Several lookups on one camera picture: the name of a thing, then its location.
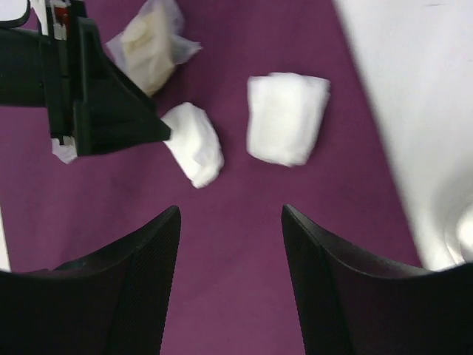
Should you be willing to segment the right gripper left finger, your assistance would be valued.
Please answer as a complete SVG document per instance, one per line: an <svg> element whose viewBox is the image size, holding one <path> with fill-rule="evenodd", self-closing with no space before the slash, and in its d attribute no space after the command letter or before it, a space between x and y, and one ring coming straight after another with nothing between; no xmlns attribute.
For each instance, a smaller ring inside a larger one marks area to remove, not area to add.
<svg viewBox="0 0 473 355"><path fill-rule="evenodd" d="M167 208L52 270L1 273L3 354L158 354L180 242Z"/></svg>

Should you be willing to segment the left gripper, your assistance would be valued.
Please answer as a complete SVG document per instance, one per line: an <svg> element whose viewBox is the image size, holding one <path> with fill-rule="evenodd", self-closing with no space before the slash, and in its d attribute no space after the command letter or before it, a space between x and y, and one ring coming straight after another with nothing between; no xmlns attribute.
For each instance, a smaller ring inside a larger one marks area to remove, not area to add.
<svg viewBox="0 0 473 355"><path fill-rule="evenodd" d="M1 2L1 105L44 107L79 156L167 141L156 106L103 51L79 1Z"/></svg>

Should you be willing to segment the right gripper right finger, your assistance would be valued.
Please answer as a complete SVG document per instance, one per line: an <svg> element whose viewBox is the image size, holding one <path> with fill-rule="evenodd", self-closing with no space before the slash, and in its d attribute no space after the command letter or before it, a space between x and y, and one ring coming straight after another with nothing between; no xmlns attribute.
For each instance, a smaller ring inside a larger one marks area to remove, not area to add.
<svg viewBox="0 0 473 355"><path fill-rule="evenodd" d="M470 354L472 264L374 255L292 206L282 232L306 354Z"/></svg>

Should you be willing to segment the gauze packet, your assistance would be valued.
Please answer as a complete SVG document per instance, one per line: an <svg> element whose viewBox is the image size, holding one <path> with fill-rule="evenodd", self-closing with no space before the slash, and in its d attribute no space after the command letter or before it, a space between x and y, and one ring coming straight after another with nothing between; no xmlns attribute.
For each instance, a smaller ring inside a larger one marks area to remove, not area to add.
<svg viewBox="0 0 473 355"><path fill-rule="evenodd" d="M151 97L176 66L202 49L200 43L182 37L183 29L184 18L175 1L146 1L106 46L117 67Z"/></svg>
<svg viewBox="0 0 473 355"><path fill-rule="evenodd" d="M52 139L52 153L63 163L69 164L77 157L75 140L69 140L65 144L60 144L59 139Z"/></svg>

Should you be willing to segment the white cotton pad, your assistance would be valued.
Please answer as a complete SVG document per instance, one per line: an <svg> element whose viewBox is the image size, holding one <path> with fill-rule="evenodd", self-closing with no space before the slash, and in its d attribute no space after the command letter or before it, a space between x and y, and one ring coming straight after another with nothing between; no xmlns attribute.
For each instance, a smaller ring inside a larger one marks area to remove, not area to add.
<svg viewBox="0 0 473 355"><path fill-rule="evenodd" d="M224 164L217 133L203 109L185 102L170 109L162 121L171 129L165 145L196 189L214 181Z"/></svg>
<svg viewBox="0 0 473 355"><path fill-rule="evenodd" d="M315 146L330 81L292 72L251 76L247 152L267 163L303 166Z"/></svg>

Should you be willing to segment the purple cloth mat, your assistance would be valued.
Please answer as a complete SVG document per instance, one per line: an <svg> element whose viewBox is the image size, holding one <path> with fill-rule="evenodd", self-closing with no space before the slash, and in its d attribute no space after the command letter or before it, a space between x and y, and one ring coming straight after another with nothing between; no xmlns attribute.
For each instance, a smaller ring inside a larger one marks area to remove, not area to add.
<svg viewBox="0 0 473 355"><path fill-rule="evenodd" d="M282 238L286 203L374 254L419 266L409 227L331 1L181 1L202 49L156 97L204 109L225 164L195 189L162 143L70 164L42 109L1 109L1 211L11 268L54 268L180 208L163 354L302 354ZM316 146L287 168L246 150L247 81L296 72L330 81Z"/></svg>

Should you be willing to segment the steel instrument tray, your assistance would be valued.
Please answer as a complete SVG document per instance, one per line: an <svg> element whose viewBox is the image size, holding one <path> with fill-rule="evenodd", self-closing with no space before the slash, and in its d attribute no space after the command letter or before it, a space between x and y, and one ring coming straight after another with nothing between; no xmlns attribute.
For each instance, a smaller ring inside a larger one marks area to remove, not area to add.
<svg viewBox="0 0 473 355"><path fill-rule="evenodd" d="M452 266L472 263L472 201L442 203L435 217L440 243Z"/></svg>

